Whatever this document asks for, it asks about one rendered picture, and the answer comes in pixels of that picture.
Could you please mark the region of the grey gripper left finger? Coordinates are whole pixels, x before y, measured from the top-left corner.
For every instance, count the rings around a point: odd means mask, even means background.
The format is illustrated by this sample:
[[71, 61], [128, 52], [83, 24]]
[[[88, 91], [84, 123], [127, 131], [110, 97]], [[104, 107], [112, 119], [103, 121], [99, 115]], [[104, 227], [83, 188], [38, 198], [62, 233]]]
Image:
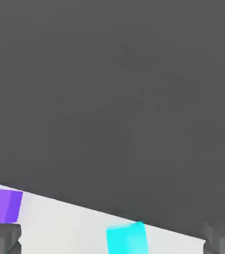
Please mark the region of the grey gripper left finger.
[[20, 224], [0, 223], [0, 254], [21, 254]]

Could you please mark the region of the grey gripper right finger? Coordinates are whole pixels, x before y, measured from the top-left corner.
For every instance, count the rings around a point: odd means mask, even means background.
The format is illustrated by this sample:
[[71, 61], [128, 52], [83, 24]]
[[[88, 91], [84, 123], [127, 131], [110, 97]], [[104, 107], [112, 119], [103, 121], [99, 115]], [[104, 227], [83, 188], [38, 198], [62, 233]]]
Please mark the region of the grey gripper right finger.
[[225, 222], [203, 225], [203, 254], [225, 254]]

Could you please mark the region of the small cyan cube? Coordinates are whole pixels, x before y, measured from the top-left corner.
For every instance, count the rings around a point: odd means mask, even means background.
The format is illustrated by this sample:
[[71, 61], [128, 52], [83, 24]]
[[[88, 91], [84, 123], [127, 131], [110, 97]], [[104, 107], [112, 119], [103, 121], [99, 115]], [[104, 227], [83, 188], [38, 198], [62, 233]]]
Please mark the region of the small cyan cube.
[[145, 225], [135, 222], [108, 227], [108, 254], [149, 254]]

